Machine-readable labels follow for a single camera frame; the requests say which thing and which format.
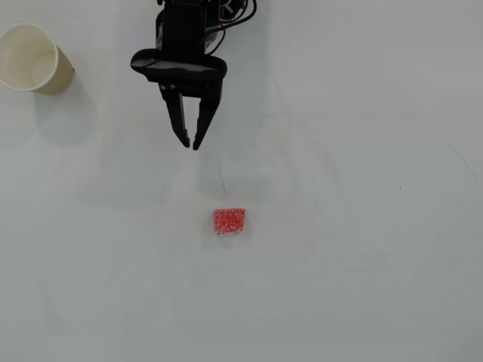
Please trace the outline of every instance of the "robotic arm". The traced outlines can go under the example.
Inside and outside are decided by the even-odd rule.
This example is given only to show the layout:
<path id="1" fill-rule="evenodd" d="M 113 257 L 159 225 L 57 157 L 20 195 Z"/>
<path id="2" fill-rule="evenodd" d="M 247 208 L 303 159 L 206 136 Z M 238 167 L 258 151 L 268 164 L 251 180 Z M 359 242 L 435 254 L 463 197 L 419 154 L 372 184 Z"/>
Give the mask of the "robotic arm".
<path id="1" fill-rule="evenodd" d="M 198 130 L 193 149 L 199 149 L 220 105 L 226 63 L 205 55 L 206 45 L 216 32 L 243 23 L 254 16 L 235 18 L 246 12 L 248 0 L 165 0 L 165 9 L 156 19 L 156 49 L 138 51 L 131 68 L 159 84 L 168 107 L 174 133 L 190 147 L 183 112 L 183 97 L 201 98 Z"/>

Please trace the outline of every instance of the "cup rim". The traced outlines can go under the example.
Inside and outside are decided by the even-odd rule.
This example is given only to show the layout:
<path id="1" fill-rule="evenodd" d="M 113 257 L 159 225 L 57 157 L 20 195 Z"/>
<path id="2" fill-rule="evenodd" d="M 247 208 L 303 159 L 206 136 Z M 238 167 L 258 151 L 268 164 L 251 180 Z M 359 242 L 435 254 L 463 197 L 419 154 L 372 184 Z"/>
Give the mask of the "cup rim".
<path id="1" fill-rule="evenodd" d="M 54 69 L 52 70 L 52 73 L 48 76 L 48 78 L 45 81 L 43 81 L 41 84 L 39 84 L 38 86 L 32 87 L 32 88 L 27 88 L 27 89 L 15 88 L 15 87 L 12 87 L 11 85 L 6 84 L 3 81 L 3 79 L 0 78 L 0 82 L 4 86 L 9 87 L 10 89 L 13 89 L 15 91 L 20 91 L 20 92 L 33 92 L 33 91 L 36 91 L 36 90 L 44 87 L 54 77 L 54 75 L 55 75 L 55 73 L 57 71 L 57 68 L 59 67 L 59 50 L 57 49 L 57 44 L 55 44 L 55 41 L 52 38 L 52 36 L 47 31 L 45 31 L 43 28 L 41 28 L 40 26 L 35 25 L 35 24 L 28 24 L 28 23 L 14 24 L 14 25 L 10 26 L 9 28 L 7 28 L 2 34 L 0 34 L 0 38 L 3 38 L 8 32 L 10 32 L 14 28 L 17 28 L 18 26 L 34 26 L 35 28 L 40 29 L 45 34 L 47 34 L 47 36 L 49 37 L 49 39 L 52 41 L 52 45 L 54 46 L 54 49 L 55 49 L 55 65 L 54 65 Z"/>

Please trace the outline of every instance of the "paper cup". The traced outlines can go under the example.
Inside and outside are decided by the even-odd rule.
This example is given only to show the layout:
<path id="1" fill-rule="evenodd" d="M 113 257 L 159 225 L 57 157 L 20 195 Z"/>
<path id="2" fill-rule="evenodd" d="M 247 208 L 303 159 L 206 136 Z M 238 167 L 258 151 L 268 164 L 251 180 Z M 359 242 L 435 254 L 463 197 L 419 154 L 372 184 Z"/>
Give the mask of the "paper cup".
<path id="1" fill-rule="evenodd" d="M 74 69 L 52 37 L 36 25 L 19 24 L 0 35 L 0 81 L 16 91 L 58 94 Z"/>

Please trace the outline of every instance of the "red sponge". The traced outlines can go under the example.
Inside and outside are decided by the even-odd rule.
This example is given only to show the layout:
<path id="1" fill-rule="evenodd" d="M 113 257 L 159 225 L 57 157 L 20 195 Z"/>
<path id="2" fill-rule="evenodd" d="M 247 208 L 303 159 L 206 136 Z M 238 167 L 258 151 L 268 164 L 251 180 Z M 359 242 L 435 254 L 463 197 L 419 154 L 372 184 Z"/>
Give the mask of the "red sponge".
<path id="1" fill-rule="evenodd" d="M 217 209 L 214 211 L 214 231 L 218 235 L 239 234 L 245 224 L 246 209 Z"/>

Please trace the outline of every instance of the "white surface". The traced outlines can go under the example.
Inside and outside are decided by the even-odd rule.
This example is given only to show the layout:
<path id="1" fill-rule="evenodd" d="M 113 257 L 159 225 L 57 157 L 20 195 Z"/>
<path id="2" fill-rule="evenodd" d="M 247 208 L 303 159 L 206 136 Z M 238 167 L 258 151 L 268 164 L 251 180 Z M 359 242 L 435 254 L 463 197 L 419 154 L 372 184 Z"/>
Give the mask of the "white surface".
<path id="1" fill-rule="evenodd" d="M 129 67 L 157 11 L 2 6 L 75 80 L 0 89 L 0 360 L 482 360 L 483 3 L 260 0 L 199 152 Z"/>

